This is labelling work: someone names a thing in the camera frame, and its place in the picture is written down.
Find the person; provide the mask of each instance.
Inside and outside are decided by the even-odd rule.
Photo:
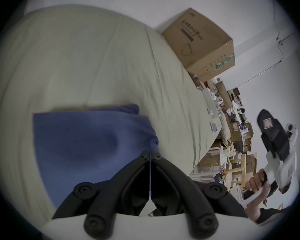
[[[246,182],[244,186],[244,190],[248,189],[250,191],[253,191],[256,193],[260,188],[263,188],[262,193],[254,199],[252,202],[247,204],[247,208],[245,209],[245,212],[248,216],[248,218],[257,224],[261,224],[266,222],[269,218],[271,218],[275,214],[284,214],[287,213],[290,210],[290,206],[287,208],[278,210],[278,209],[264,209],[259,208],[259,205],[266,200],[266,198],[270,197],[277,189],[278,185],[276,182],[272,183],[271,185],[265,184],[262,186],[262,182],[265,181],[266,173],[263,169],[261,169],[259,172],[257,172],[251,179]],[[291,182],[288,183],[284,188],[279,188],[279,191],[284,194],[288,191],[289,187],[291,185]]]

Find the fingers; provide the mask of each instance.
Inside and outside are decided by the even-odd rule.
[[[261,179],[260,179],[260,174],[257,172],[254,176],[254,182],[256,183],[256,187],[258,189],[260,189],[262,187],[262,182],[261,182]]]
[[[246,182],[246,184],[244,185],[244,190],[250,190],[250,191],[252,191],[250,182],[248,182],[248,181]]]
[[[261,181],[264,182],[265,177],[266,177],[266,172],[264,171],[264,169],[259,170],[259,177],[260,177]]]
[[[260,205],[267,198],[270,192],[270,185],[264,184],[262,188],[262,193],[250,203],[252,206]]]
[[[254,177],[252,177],[252,178],[249,180],[249,182],[250,182],[252,191],[253,191],[254,193],[257,193],[257,192],[258,192],[258,188],[257,188],[256,182],[254,181]]]

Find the hand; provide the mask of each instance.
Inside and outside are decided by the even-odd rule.
[[[256,173],[249,182],[246,182],[245,188],[251,189],[253,192],[257,192],[259,188],[261,188],[261,182],[265,180],[265,172],[263,169]],[[260,208],[259,205],[267,198],[270,192],[270,185],[264,184],[263,185],[262,193],[251,203],[247,204],[247,208],[245,212],[248,218],[252,221],[256,221],[260,217]]]
[[[258,190],[262,187],[262,182],[265,180],[266,173],[263,169],[260,169],[259,172],[257,172],[251,179],[246,182],[244,185],[244,190],[248,189],[250,191],[253,191],[254,193],[257,193]]]

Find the wire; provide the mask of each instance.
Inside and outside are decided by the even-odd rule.
[[[277,63],[277,65],[275,65],[273,68],[275,68],[276,66],[278,66],[278,64],[279,64],[280,62],[282,62],[282,60],[284,59],[284,54],[282,53],[282,50],[280,49],[280,46],[279,46],[278,41],[277,41],[277,46],[278,46],[278,48],[279,48],[279,50],[280,50],[280,52],[281,52],[281,54],[282,54],[282,59],[280,59],[279,62]]]
[[[276,28],[278,30],[278,35],[277,35],[276,40],[278,40],[279,39],[279,35],[280,35],[280,30],[279,30],[278,25],[276,23],[276,7],[275,7],[275,1],[274,0],[272,0],[272,4],[273,4],[273,21],[274,21],[274,24],[275,24],[275,26],[276,26]]]
[[[276,7],[275,7],[275,1],[274,1],[274,0],[272,0],[272,4],[273,4],[273,21],[274,21],[274,24],[275,24],[275,26],[276,26],[276,28],[277,28],[277,30],[278,30],[278,35],[277,35],[277,37],[276,37],[276,43],[277,43],[277,46],[278,46],[278,48],[279,48],[279,50],[280,50],[280,52],[281,52],[282,58],[281,58],[277,63],[275,63],[275,64],[273,64],[272,66],[268,67],[266,70],[264,70],[264,71],[262,71],[261,73],[255,75],[254,77],[250,78],[249,80],[247,80],[247,81],[245,81],[245,82],[239,84],[239,85],[236,86],[235,88],[237,88],[237,87],[239,87],[239,86],[245,84],[246,82],[252,80],[253,78],[256,78],[257,76],[263,74],[264,72],[266,72],[267,70],[271,69],[272,67],[275,68],[275,67],[278,66],[278,64],[279,64],[280,62],[282,62],[282,60],[284,59],[284,54],[282,53],[282,50],[280,49],[279,42],[281,43],[284,39],[288,38],[288,37],[291,36],[293,33],[290,34],[290,35],[288,35],[286,38],[284,38],[283,40],[280,40],[280,41],[278,42],[279,35],[280,35],[280,30],[279,30],[279,28],[278,28],[278,26],[277,26],[277,23],[276,23]]]

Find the white bedsheet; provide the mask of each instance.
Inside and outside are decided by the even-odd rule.
[[[25,15],[0,42],[0,189],[40,228],[55,212],[34,156],[32,114],[135,103],[162,155],[189,174],[221,128],[159,34],[87,6]]]

